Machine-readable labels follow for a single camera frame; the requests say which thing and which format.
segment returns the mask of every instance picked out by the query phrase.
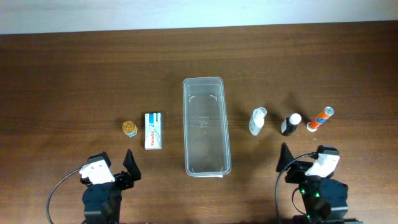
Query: hand sanitizer bottle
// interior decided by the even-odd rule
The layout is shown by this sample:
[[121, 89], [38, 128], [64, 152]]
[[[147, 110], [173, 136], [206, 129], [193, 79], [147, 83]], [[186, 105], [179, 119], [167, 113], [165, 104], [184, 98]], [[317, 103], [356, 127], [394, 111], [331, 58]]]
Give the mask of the hand sanitizer bottle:
[[264, 125], [264, 118], [267, 115], [267, 110], [263, 107], [257, 108], [253, 111], [253, 114], [249, 122], [249, 130], [252, 135], [256, 136], [259, 134], [261, 128]]

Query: wooden table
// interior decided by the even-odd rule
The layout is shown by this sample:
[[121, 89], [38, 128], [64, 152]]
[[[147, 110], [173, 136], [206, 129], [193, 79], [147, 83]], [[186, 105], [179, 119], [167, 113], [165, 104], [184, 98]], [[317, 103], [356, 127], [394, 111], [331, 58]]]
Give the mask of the wooden table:
[[[0, 222], [46, 223], [54, 185], [106, 151], [114, 173], [132, 149], [142, 180], [123, 192], [123, 223], [239, 223], [275, 219], [275, 167], [320, 144], [341, 155], [334, 179], [349, 185], [347, 218], [398, 220], [398, 22], [302, 24], [0, 36]], [[182, 82], [224, 80], [233, 167], [220, 178], [185, 172]], [[268, 109], [252, 136], [254, 108]], [[294, 112], [335, 115], [290, 137]], [[163, 149], [145, 151], [143, 114], [163, 114]], [[121, 124], [131, 120], [138, 135]], [[81, 223], [86, 187], [74, 175], [55, 192], [55, 223]], [[284, 218], [299, 213], [296, 185], [281, 183]], [[300, 196], [295, 197], [303, 209]]]

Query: white cap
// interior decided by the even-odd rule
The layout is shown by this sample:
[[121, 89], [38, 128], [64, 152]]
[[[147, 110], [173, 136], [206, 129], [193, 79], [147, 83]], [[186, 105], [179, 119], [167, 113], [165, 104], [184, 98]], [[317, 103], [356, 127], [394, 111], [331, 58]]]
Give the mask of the white cap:
[[301, 121], [301, 116], [297, 113], [292, 114], [289, 118], [289, 122], [293, 125], [298, 125], [300, 121]]
[[264, 119], [267, 115], [267, 110], [265, 108], [257, 108], [254, 114], [254, 119]]

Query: white box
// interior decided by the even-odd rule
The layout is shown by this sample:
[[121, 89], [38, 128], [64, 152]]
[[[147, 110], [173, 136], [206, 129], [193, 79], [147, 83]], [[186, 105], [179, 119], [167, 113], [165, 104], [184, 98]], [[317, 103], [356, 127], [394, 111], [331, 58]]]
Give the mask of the white box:
[[145, 114], [145, 149], [162, 149], [162, 115]]

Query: white backdrop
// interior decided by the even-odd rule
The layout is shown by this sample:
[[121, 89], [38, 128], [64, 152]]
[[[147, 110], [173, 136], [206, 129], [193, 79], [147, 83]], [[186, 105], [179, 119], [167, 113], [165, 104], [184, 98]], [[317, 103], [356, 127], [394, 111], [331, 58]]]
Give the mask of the white backdrop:
[[398, 19], [398, 0], [0, 0], [0, 34]]

